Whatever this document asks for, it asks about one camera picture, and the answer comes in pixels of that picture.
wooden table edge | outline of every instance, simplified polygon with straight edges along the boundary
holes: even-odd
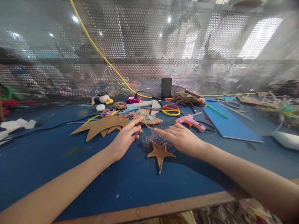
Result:
[[[299,185],[299,178],[293,178],[290,179],[290,181]],[[195,208],[214,206],[249,197],[250,195],[248,195],[243,189],[239,188],[231,191],[222,191],[213,194],[206,194],[191,198],[140,206],[136,208],[129,208],[77,219],[69,219],[61,222],[55,222],[55,224],[116,224],[123,222],[133,222],[151,217],[158,217],[166,214],[188,211]]]

penguin toy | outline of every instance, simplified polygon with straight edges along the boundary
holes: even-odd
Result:
[[[98,94],[98,95],[92,97],[91,98],[91,105],[100,104],[101,103],[100,102],[100,97],[101,96],[102,96],[101,94]]]
[[[98,94],[91,98],[91,105],[100,104],[100,103],[106,103],[107,105],[109,105],[113,103],[113,99],[110,99],[108,95],[102,96],[101,94]]]

red scissors handle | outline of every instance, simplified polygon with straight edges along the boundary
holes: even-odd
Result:
[[[180,108],[179,108],[178,106],[176,106],[176,105],[173,105],[173,104],[167,104],[167,105],[163,106],[162,109],[168,109],[168,110],[173,110],[173,109],[175,109],[175,110],[179,110]]]

ceiling light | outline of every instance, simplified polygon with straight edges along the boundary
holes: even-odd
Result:
[[[78,18],[77,18],[76,16],[72,16],[72,18],[73,18],[73,20],[74,20],[75,22],[79,22],[79,20],[78,20]]]

white pom pom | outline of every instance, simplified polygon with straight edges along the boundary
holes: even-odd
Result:
[[[105,110],[105,105],[104,104],[99,104],[99,105],[97,105],[97,107],[96,107],[96,110],[97,111],[103,111],[103,110]]]
[[[100,96],[99,100],[101,103],[106,103],[108,101],[108,98],[110,98],[108,95]]]

